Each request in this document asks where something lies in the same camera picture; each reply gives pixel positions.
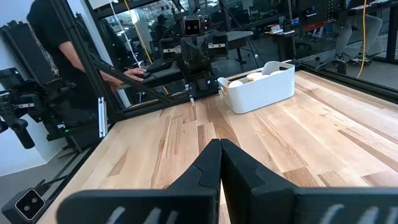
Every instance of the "wooden tabletop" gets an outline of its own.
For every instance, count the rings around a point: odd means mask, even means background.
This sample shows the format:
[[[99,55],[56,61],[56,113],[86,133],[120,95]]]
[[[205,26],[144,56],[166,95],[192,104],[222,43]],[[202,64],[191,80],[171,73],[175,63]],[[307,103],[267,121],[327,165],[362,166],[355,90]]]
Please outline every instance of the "wooden tabletop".
[[[216,95],[117,123],[38,223],[79,190],[166,188],[213,138],[299,186],[398,186],[398,106],[305,72],[295,82],[290,99],[246,114]]]

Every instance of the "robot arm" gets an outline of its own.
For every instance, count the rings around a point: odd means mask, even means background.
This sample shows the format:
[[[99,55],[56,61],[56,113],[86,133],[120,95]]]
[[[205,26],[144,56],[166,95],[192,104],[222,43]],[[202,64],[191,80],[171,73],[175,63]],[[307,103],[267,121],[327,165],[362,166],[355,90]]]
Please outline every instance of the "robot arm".
[[[35,146],[30,134],[26,130],[27,121],[19,119],[11,102],[0,100],[0,116],[4,120],[4,122],[1,122],[0,124],[0,133],[10,127],[15,132],[25,149],[31,149]]]

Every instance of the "person's hand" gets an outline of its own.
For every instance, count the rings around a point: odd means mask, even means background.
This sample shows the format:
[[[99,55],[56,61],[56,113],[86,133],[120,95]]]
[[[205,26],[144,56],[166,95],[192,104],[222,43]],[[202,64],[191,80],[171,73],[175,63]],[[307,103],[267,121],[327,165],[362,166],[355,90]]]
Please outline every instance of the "person's hand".
[[[132,78],[135,81],[142,82],[142,81],[144,81],[144,79],[137,77],[137,75],[143,75],[146,71],[147,70],[144,68],[133,68],[133,69],[129,69],[129,70],[125,71],[124,74],[127,75],[128,77]]]

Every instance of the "white plastic container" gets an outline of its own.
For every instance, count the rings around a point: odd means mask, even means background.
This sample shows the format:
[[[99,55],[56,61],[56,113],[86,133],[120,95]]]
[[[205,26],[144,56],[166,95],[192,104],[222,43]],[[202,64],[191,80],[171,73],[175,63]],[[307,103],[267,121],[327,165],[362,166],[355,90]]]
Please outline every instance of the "white plastic container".
[[[267,62],[261,72],[264,78],[249,82],[244,77],[239,79],[241,86],[228,88],[226,78],[217,79],[221,96],[234,113],[247,113],[263,106],[290,98],[294,95],[294,65],[282,62]]]

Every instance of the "yellow cable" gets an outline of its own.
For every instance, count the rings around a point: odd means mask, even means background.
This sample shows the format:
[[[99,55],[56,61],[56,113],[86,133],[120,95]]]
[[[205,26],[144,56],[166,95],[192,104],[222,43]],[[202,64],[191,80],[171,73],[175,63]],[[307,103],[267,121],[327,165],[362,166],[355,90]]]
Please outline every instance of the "yellow cable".
[[[126,7],[127,7],[128,11],[130,12],[131,21],[133,21],[133,19],[132,19],[132,14],[131,14],[131,10],[130,10],[130,7],[129,7],[129,4],[127,4],[127,1],[126,1],[126,0],[124,0],[124,3],[126,4]],[[153,64],[153,63],[152,63],[152,60],[150,59],[150,56],[149,56],[149,54],[148,54],[147,47],[145,46],[144,41],[142,41],[142,37],[141,37],[141,35],[140,35],[139,32],[138,32],[137,26],[136,26],[135,24],[133,24],[133,26],[134,26],[134,28],[136,29],[136,32],[137,32],[137,35],[138,35],[139,40],[141,41],[141,44],[144,46],[144,50],[145,50],[145,53],[147,54],[147,58],[148,58],[150,64]]]
[[[358,73],[358,76],[356,78],[359,78],[362,74],[363,71],[363,66],[365,64],[365,50],[366,50],[366,25],[365,25],[365,15],[366,15],[366,0],[364,0],[363,3],[363,54],[362,54],[362,64],[361,64],[361,70]]]

